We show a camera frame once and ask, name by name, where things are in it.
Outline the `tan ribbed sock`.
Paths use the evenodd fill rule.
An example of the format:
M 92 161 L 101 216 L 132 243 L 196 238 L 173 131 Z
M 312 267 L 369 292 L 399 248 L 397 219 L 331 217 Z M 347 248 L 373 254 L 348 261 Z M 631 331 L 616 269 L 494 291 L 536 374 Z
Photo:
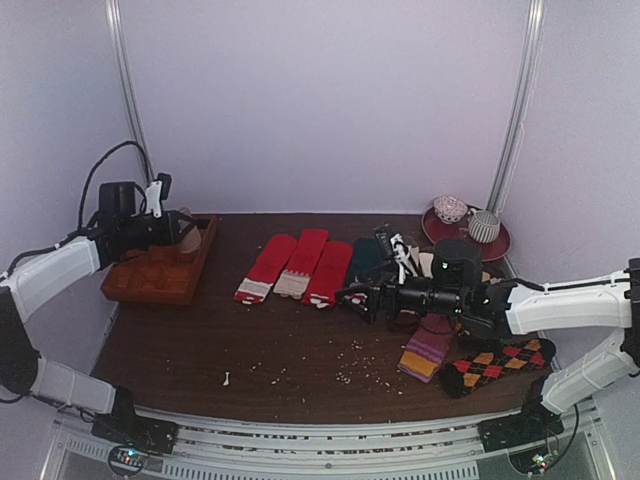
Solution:
M 196 228 L 187 235 L 183 235 L 180 243 L 178 244 L 178 250 L 181 254 L 191 254 L 196 252 L 202 243 L 202 237 L 200 230 Z

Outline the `wooden compartment tray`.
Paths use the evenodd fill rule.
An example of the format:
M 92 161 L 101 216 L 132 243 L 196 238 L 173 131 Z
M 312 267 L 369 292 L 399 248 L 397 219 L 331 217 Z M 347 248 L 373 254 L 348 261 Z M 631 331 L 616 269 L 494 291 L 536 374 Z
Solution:
M 195 219 L 201 235 L 198 249 L 182 253 L 178 246 L 170 246 L 132 251 L 127 262 L 109 270 L 101 285 L 104 297 L 116 302 L 189 305 L 219 225 L 215 215 Z

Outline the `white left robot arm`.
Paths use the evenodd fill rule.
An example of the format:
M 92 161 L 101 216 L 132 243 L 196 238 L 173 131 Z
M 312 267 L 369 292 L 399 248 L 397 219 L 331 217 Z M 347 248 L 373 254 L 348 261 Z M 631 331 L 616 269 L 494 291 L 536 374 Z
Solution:
M 170 185 L 170 175 L 159 174 L 144 192 L 142 212 L 136 209 L 136 183 L 101 185 L 99 208 L 87 226 L 52 247 L 20 254 L 2 273 L 1 385 L 13 402 L 34 396 L 105 415 L 106 429 L 123 444 L 143 436 L 143 421 L 126 408 L 132 403 L 121 389 L 45 359 L 33 347 L 25 324 L 62 291 L 127 253 L 184 240 L 196 222 L 179 210 L 164 209 Z

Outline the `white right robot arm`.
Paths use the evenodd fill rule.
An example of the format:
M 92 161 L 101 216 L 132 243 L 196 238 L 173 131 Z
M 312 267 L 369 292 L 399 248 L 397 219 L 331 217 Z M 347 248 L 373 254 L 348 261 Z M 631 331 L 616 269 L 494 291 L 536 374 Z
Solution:
M 507 339 L 539 330 L 610 327 L 611 335 L 570 366 L 530 388 L 523 412 L 513 419 L 519 440 L 535 440 L 551 418 L 625 376 L 639 373 L 639 261 L 624 270 L 574 283 L 535 284 L 512 278 L 482 279 L 482 251 L 463 239 L 434 247 L 428 277 L 404 276 L 383 266 L 368 282 L 342 289 L 338 303 L 366 322 L 380 313 L 440 314 L 484 339 Z

